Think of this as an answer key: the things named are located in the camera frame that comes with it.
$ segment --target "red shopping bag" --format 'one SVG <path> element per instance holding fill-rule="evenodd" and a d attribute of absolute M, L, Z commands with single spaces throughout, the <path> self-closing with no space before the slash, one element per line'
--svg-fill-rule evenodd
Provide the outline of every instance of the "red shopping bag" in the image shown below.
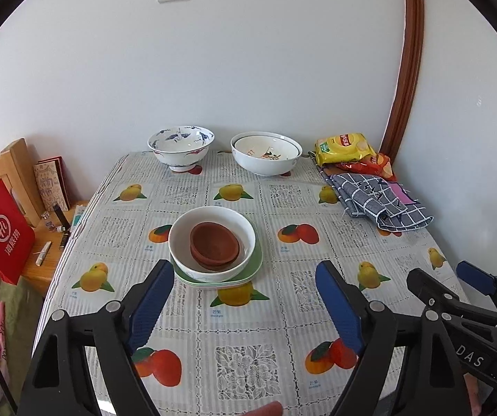
<path fill-rule="evenodd" d="M 0 278 L 3 281 L 17 285 L 34 241 L 35 232 L 0 180 Z"/>

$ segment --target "snack package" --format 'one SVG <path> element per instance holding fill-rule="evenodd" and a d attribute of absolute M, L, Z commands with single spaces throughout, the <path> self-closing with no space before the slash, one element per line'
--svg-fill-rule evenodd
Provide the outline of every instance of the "snack package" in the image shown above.
<path fill-rule="evenodd" d="M 375 155 L 375 152 L 361 133 L 333 136 L 316 142 L 316 161 L 320 166 L 326 163 L 359 161 L 368 155 Z"/>
<path fill-rule="evenodd" d="M 383 153 L 368 155 L 357 162 L 338 162 L 335 166 L 346 172 L 365 173 L 387 181 L 397 181 L 391 168 L 391 159 Z"/>

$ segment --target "yellow chip bag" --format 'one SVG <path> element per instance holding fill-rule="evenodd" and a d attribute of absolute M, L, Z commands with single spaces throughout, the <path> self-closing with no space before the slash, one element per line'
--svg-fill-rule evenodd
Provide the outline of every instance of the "yellow chip bag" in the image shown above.
<path fill-rule="evenodd" d="M 333 136 L 316 142 L 316 160 L 320 166 L 330 162 L 359 161 L 367 155 L 375 156 L 375 152 L 362 133 Z"/>

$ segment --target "white wall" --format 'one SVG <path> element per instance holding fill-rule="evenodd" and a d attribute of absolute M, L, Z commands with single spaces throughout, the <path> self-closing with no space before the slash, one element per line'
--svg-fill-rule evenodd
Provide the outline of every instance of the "white wall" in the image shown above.
<path fill-rule="evenodd" d="M 497 274 L 497 33 L 468 0 L 425 5 L 424 55 L 396 173 L 432 210 L 430 231 L 450 263 Z"/>
<path fill-rule="evenodd" d="M 62 155 L 88 198 L 162 127 L 379 146 L 404 0 L 25 0 L 0 29 L 0 149 Z"/>

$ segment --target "blue gripper pad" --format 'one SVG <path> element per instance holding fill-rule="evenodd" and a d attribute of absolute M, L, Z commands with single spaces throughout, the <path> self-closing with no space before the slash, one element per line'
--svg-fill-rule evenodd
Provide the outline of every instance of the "blue gripper pad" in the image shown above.
<path fill-rule="evenodd" d="M 316 267 L 316 288 L 343 343 L 361 356 L 364 349 L 360 318 L 353 311 L 344 292 L 339 288 L 325 264 Z"/>
<path fill-rule="evenodd" d="M 156 321 L 160 317 L 162 308 L 166 304 L 167 297 L 173 288 L 173 283 L 173 266 L 169 261 L 165 261 L 156 279 L 149 286 L 135 312 L 129 319 L 130 335 L 127 345 L 131 352 L 145 346 L 148 342 L 148 338 L 154 330 Z"/>
<path fill-rule="evenodd" d="M 461 261 L 458 263 L 458 266 L 456 267 L 456 276 L 463 282 L 476 288 L 485 296 L 492 296 L 495 294 L 496 287 L 493 276 L 478 269 L 476 266 L 471 265 L 468 261 Z"/>

